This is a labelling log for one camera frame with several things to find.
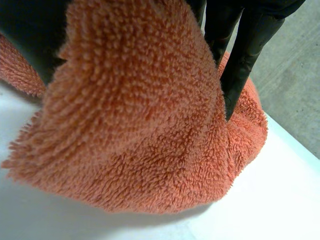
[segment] fabric texture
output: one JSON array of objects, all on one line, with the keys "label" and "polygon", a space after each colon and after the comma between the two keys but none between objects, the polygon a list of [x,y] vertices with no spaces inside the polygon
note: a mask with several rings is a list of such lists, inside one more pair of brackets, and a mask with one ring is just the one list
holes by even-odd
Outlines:
[{"label": "fabric texture", "polygon": [[[216,69],[189,6],[74,0],[66,15],[66,62],[11,144],[8,176],[108,212],[176,213],[221,199],[264,145],[267,121],[248,80],[226,122],[228,56]],[[2,78],[43,93],[19,53],[5,54]]]}]

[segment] white surface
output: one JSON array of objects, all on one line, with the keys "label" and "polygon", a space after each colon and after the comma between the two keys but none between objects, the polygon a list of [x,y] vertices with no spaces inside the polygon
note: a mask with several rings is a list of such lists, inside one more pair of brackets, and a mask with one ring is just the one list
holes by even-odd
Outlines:
[{"label": "white surface", "polygon": [[[39,104],[0,82],[0,161]],[[12,183],[0,170],[1,240],[319,240],[320,161],[269,118],[229,193],[178,215],[107,214]]]}]

